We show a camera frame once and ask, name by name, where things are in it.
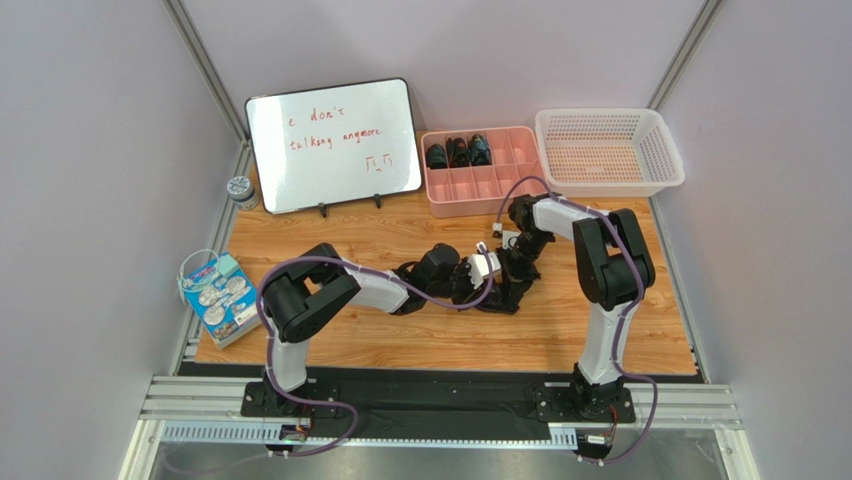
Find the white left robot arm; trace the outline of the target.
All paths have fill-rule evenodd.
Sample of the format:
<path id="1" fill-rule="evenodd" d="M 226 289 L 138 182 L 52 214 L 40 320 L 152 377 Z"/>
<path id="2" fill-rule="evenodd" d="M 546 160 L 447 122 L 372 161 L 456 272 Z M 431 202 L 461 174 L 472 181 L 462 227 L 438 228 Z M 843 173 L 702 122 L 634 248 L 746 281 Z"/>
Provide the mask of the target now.
<path id="1" fill-rule="evenodd" d="M 340 256 L 329 243 L 283 261 L 257 287 L 255 306 L 267 331 L 263 385 L 265 401 L 287 415 L 301 406 L 335 409 L 334 399 L 298 393 L 307 381 L 311 339 L 347 306 L 408 315 L 433 303 L 465 310 L 479 306 L 494 285 L 498 260 L 486 249 L 463 259 L 436 244 L 420 260 L 376 270 Z"/>

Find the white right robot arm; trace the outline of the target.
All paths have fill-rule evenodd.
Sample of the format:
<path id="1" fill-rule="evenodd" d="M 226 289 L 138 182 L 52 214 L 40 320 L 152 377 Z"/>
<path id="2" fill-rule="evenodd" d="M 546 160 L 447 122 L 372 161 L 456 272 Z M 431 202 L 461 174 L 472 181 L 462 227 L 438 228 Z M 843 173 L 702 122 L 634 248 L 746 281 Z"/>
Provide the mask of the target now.
<path id="1" fill-rule="evenodd" d="M 497 250 L 501 280 L 492 291 L 491 307 L 515 313 L 541 277 L 535 263 L 544 248 L 556 237 L 572 241 L 589 322 L 571 389 L 557 398 L 568 401 L 570 414 L 578 420 L 634 420 L 619 358 L 638 303 L 656 278 L 635 213 L 603 213 L 562 197 L 522 195 L 511 201 L 508 214 L 519 233 L 505 235 Z"/>

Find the pink divided organizer box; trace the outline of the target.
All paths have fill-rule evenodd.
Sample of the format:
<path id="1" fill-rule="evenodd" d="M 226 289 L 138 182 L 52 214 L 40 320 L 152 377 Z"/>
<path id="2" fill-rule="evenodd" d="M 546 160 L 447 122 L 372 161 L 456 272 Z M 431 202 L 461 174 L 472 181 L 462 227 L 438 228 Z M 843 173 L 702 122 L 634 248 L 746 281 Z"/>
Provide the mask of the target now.
<path id="1" fill-rule="evenodd" d="M 440 170 L 426 166 L 429 146 L 445 147 L 446 140 L 452 137 L 462 137 L 468 143 L 476 133 L 488 140 L 491 165 Z M 421 137 L 420 147 L 426 197 L 431 214 L 437 218 L 495 214 L 508 196 L 545 192 L 545 187 L 536 181 L 515 185 L 526 176 L 543 176 L 535 134 L 526 126 L 429 131 Z"/>

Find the dark floral necktie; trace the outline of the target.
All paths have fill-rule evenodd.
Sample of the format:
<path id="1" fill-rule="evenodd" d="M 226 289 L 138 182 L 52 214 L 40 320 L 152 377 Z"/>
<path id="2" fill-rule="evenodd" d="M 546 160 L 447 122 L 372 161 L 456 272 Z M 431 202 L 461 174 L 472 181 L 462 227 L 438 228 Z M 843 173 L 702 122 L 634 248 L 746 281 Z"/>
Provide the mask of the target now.
<path id="1" fill-rule="evenodd" d="M 520 283 L 494 284 L 475 308 L 486 313 L 513 315 L 519 310 L 525 292 L 526 287 Z"/>

